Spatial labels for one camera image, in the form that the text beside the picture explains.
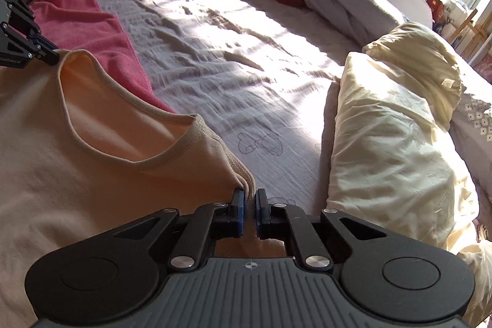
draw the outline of peach t-shirt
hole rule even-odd
[[[199,115],[163,112],[87,51],[0,69],[0,326],[36,321],[29,267],[62,246],[165,207],[251,199],[249,171]]]

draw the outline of white bed sheet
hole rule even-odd
[[[159,98],[201,114],[273,201],[319,213],[333,79],[348,52],[360,51],[355,42],[315,12],[275,0],[98,2],[119,17]]]

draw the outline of shirt neckline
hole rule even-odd
[[[96,58],[86,50],[75,50],[75,51],[58,51],[60,53],[60,62],[58,62],[56,67],[56,85],[57,85],[57,95],[58,101],[60,103],[62,109],[62,120],[63,124],[67,128],[69,136],[74,140],[74,142],[83,149],[86,153],[90,154],[93,157],[102,159],[106,162],[113,164],[121,164],[124,166],[136,168],[136,169],[147,169],[159,166],[161,164],[167,163],[178,157],[180,154],[184,153],[187,148],[189,148],[198,138],[203,134],[203,126],[205,122],[203,118],[198,114],[173,114],[169,112],[165,112],[155,106],[150,105],[147,102],[144,102],[140,98],[136,97],[125,88],[123,88],[119,83],[114,81],[107,72],[104,71],[102,66],[96,60]],[[100,79],[100,83],[102,85],[107,86],[110,90],[115,92],[117,95],[122,97],[127,103],[129,103],[130,107],[135,107],[139,109],[141,112],[145,114],[156,117],[162,121],[169,121],[173,123],[190,123],[190,119],[192,118],[191,125],[188,130],[181,135],[168,149],[163,152],[157,154],[156,156],[152,156],[150,158],[140,160],[140,161],[131,161],[128,159],[124,159],[118,156],[113,156],[102,152],[92,145],[85,142],[79,134],[75,131],[72,121],[70,119],[70,114],[68,112],[68,108],[65,101],[65,95],[63,94],[63,87],[61,81],[61,70],[65,62],[70,57],[76,57],[77,54],[83,54],[88,56],[90,61],[92,62],[94,69],[97,73],[97,76]]]

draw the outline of pink towel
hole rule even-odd
[[[34,0],[43,36],[61,49],[86,49],[122,87],[140,99],[174,113],[152,92],[128,36],[116,16],[104,13],[97,0]]]

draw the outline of cream blanket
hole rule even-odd
[[[341,80],[328,207],[464,259],[476,281],[464,319],[476,326],[492,312],[492,244],[476,240],[477,193],[448,134],[459,56],[416,23],[363,52]]]

